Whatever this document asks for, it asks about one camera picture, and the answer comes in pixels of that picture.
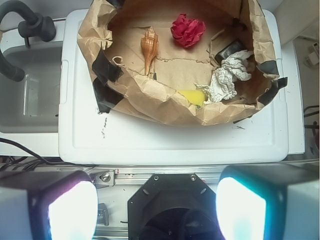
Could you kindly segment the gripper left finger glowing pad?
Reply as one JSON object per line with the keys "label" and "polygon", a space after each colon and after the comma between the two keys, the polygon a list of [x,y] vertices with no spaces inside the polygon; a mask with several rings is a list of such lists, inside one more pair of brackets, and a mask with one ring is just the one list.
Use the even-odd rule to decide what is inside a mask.
{"label": "gripper left finger glowing pad", "polygon": [[98,193],[84,171],[2,171],[2,240],[91,240]]}

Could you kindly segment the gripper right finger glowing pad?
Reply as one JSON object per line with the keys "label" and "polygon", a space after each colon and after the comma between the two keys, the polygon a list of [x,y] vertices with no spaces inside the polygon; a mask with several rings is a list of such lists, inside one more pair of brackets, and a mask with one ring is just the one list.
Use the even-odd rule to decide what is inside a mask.
{"label": "gripper right finger glowing pad", "polygon": [[216,188],[216,214],[226,240],[318,240],[319,165],[229,165]]}

